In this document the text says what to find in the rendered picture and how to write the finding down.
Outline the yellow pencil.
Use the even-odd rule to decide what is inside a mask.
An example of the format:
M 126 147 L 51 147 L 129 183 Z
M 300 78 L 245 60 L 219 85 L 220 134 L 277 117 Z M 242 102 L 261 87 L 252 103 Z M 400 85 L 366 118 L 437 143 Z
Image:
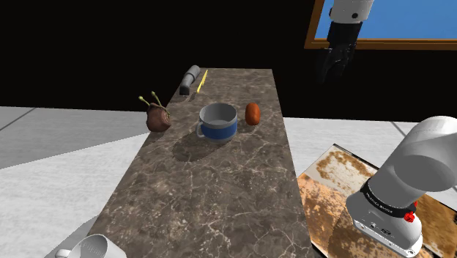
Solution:
M 201 82 L 200 82 L 200 84 L 198 85 L 198 88 L 197 88 L 197 90 L 196 90 L 196 93 L 197 93 L 197 94 L 199 94 L 199 92 L 200 92 L 200 90 L 201 90 L 201 87 L 204 85 L 204 82 L 205 82 L 206 77 L 207 77 L 207 73 L 208 73 L 208 70 L 205 71 L 205 73 L 204 73 L 204 75 L 203 75 L 203 77 L 202 77 L 202 79 L 201 79 Z

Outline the orange brown potato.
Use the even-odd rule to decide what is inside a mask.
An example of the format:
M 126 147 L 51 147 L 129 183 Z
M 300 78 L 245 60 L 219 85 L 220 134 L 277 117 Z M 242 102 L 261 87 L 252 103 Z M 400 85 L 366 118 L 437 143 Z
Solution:
M 261 112 L 256 103 L 249 103 L 245 108 L 245 121 L 248 125 L 257 125 L 260 122 Z

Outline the brown sprouting onion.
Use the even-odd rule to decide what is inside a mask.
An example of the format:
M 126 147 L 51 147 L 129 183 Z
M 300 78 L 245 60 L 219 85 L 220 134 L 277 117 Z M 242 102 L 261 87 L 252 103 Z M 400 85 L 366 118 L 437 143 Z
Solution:
M 142 96 L 138 97 L 140 101 L 148 105 L 146 110 L 146 126 L 151 132 L 164 132 L 171 127 L 171 115 L 161 104 L 154 91 L 151 91 L 151 95 L 155 98 L 155 103 L 148 103 Z

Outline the rust patterned robot stand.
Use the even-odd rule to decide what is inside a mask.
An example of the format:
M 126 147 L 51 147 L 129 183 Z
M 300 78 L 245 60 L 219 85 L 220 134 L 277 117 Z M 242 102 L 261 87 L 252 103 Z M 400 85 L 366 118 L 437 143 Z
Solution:
M 332 145 L 298 178 L 312 244 L 327 258 L 402 258 L 356 230 L 346 198 L 358 191 L 377 168 L 338 145 Z M 417 217 L 423 247 L 415 258 L 457 258 L 457 212 L 425 194 Z

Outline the grey and blue mug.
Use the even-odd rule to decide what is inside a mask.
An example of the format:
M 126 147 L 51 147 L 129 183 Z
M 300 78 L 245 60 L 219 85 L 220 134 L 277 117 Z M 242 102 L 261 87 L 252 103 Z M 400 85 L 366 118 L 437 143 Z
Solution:
M 213 142 L 231 141 L 237 133 L 237 110 L 227 103 L 212 103 L 199 112 L 196 136 Z

